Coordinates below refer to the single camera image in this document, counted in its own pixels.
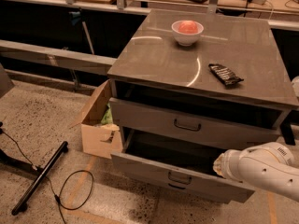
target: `white bowl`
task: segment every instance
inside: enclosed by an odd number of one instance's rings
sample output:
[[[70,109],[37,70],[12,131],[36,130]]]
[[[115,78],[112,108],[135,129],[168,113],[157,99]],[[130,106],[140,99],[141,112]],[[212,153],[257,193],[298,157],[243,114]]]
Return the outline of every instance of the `white bowl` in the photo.
[[[196,42],[198,40],[201,33],[203,33],[203,31],[204,31],[204,26],[201,23],[198,23],[195,21],[197,28],[198,28],[198,32],[196,34],[183,34],[178,31],[178,28],[182,22],[183,21],[174,22],[171,26],[171,29],[172,29],[172,34],[173,34],[174,38],[177,40],[177,42],[181,46],[187,47],[187,46],[192,45],[194,42]]]

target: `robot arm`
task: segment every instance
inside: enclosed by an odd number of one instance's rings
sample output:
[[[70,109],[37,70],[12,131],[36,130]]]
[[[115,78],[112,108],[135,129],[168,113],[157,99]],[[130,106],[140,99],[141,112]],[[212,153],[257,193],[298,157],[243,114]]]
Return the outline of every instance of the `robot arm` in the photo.
[[[299,169],[294,157],[279,143],[227,150],[214,161],[214,171],[224,178],[246,182],[299,202]]]

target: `red object in bowl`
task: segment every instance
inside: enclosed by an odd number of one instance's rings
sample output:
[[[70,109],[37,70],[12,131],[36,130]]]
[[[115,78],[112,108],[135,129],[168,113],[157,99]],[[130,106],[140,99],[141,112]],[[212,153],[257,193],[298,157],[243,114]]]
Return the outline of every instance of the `red object in bowl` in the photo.
[[[183,34],[196,34],[198,33],[198,28],[194,21],[183,21],[179,25],[178,31]]]

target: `drawer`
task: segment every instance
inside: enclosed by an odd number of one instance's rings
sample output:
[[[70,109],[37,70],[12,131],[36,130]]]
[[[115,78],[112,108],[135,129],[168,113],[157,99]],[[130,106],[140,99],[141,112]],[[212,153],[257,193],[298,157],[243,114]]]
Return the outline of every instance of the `drawer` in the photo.
[[[243,203],[254,192],[252,186],[224,179],[212,170],[225,150],[135,130],[125,147],[122,153],[112,152],[112,161],[134,179],[222,203]]]
[[[116,98],[111,98],[109,102],[114,122],[122,127],[211,147],[244,149],[252,144],[276,141],[280,135],[278,130],[195,116]]]

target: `drawer handle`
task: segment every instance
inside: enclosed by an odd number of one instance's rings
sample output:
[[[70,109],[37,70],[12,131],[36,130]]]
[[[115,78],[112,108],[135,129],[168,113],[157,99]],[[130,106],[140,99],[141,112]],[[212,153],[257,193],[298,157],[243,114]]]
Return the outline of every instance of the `drawer handle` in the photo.
[[[173,182],[184,184],[184,185],[189,185],[189,184],[191,184],[191,181],[192,181],[192,177],[191,176],[189,176],[186,181],[174,178],[173,175],[171,174],[171,171],[168,172],[168,179],[171,180],[171,181],[173,181]]]
[[[173,184],[170,184],[170,183],[168,183],[168,185],[169,185],[171,188],[175,188],[175,189],[181,189],[181,190],[186,189],[186,188],[179,187],[179,186],[176,186],[176,185],[173,185]]]
[[[194,131],[194,132],[200,131],[200,129],[202,128],[202,125],[200,123],[198,124],[198,126],[195,129],[189,128],[189,127],[185,127],[185,126],[181,126],[181,125],[178,124],[178,120],[177,119],[174,120],[174,125],[177,128],[180,128],[180,129],[183,129],[183,130],[187,130],[187,131]]]

